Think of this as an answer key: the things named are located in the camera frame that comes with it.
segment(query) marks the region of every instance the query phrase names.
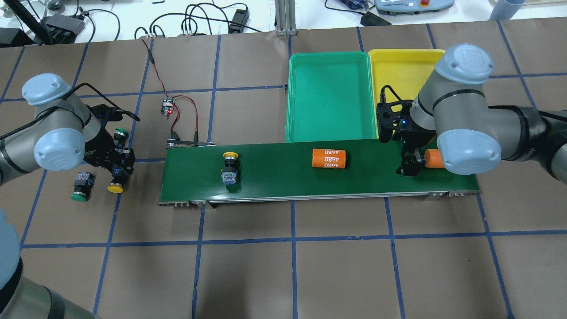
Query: light blue joint cap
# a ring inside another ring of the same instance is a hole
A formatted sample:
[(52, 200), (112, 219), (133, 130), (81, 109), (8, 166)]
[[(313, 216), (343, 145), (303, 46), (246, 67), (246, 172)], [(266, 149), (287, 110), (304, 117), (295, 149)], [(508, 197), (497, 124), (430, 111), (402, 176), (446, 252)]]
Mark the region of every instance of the light blue joint cap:
[(20, 261), (20, 241), (14, 226), (6, 224), (0, 209), (0, 289), (12, 278)]
[(494, 70), (492, 57), (472, 44), (450, 47), (435, 64), (442, 77), (465, 85), (480, 85), (488, 81)]
[(437, 137), (445, 168), (454, 174), (485, 173), (498, 166), (500, 144), (492, 136), (470, 129), (452, 129)]
[(71, 90), (63, 79), (53, 73), (43, 73), (29, 79), (22, 87), (22, 96), (31, 106), (56, 100)]

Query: green tray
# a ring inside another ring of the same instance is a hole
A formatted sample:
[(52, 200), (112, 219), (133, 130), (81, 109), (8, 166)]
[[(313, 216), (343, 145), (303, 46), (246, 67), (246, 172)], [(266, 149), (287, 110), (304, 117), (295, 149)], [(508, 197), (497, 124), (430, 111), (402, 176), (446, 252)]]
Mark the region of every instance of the green tray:
[(294, 54), (288, 83), (287, 142), (376, 138), (365, 52)]
[[(346, 150), (346, 168), (311, 167), (313, 148)], [(237, 185), (221, 182), (224, 152), (240, 155)], [(378, 139), (170, 148), (159, 204), (479, 192), (474, 175), (442, 169), (424, 169), (416, 177), (397, 175), (400, 152), (400, 142), (382, 144)]]

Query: robotic arm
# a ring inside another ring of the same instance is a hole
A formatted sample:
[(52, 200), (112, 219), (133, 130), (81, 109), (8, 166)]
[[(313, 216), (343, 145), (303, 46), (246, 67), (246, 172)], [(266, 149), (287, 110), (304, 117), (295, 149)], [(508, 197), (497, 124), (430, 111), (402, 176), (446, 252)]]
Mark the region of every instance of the robotic arm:
[[(114, 107), (83, 104), (74, 93), (82, 86), (89, 86)], [(128, 132), (116, 129), (111, 136), (105, 126), (109, 121), (120, 121), (123, 114), (136, 121), (138, 116), (121, 109), (89, 84), (71, 89), (52, 73), (31, 78), (24, 84), (22, 95), (35, 108), (35, 120), (0, 137), (0, 185), (40, 167), (69, 170), (84, 160), (107, 169), (113, 176), (108, 189), (122, 192), (136, 157), (133, 149), (125, 147)]]
[[(567, 111), (488, 106), (482, 85), (493, 68), (486, 51), (459, 44), (436, 63), (415, 100), (386, 103), (384, 90), (391, 88), (382, 89), (376, 112), (379, 138), (402, 139), (398, 174), (416, 176), (426, 164), (421, 148), (437, 136), (443, 165), (452, 173), (484, 173), (501, 159), (536, 160), (567, 183)], [(395, 105), (401, 111), (392, 111)]]

